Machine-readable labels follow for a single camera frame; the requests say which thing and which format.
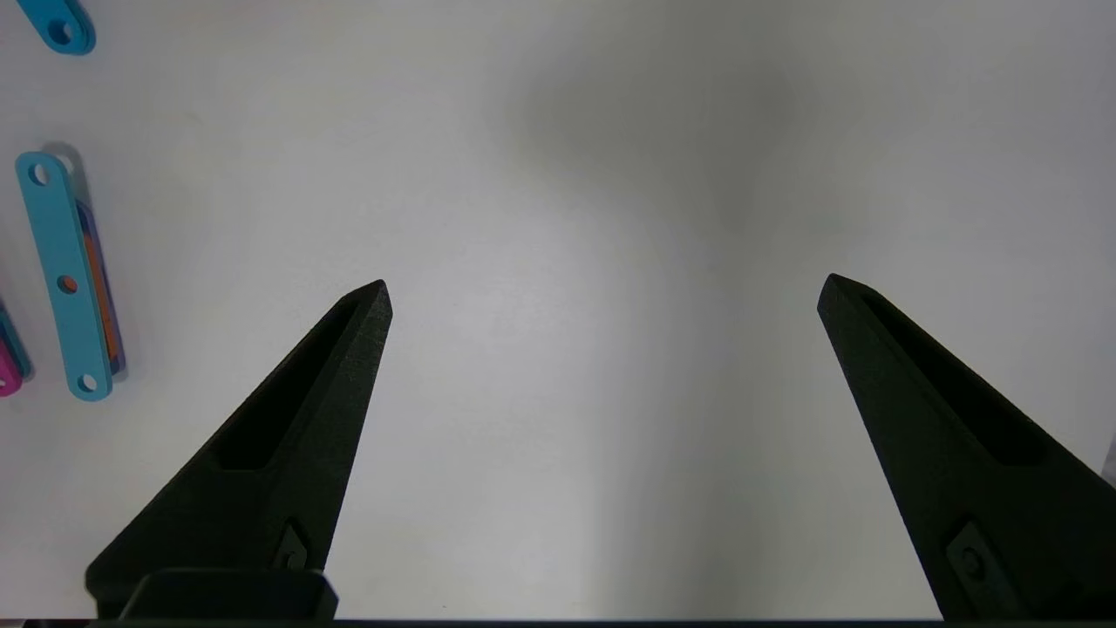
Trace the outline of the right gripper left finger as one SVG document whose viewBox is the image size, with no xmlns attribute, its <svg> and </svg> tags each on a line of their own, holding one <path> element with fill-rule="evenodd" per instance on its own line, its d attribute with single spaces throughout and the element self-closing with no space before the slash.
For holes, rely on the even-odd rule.
<svg viewBox="0 0 1116 628">
<path fill-rule="evenodd" d="M 328 624 L 324 576 L 393 310 L 353 290 L 86 570 L 100 624 Z"/>
</svg>

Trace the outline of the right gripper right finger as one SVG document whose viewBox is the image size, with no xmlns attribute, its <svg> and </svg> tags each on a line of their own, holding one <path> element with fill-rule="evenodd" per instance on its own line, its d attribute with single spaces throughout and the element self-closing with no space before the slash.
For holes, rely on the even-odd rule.
<svg viewBox="0 0 1116 628">
<path fill-rule="evenodd" d="M 817 311 L 942 617 L 1112 624 L 1113 486 L 869 286 Z"/>
</svg>

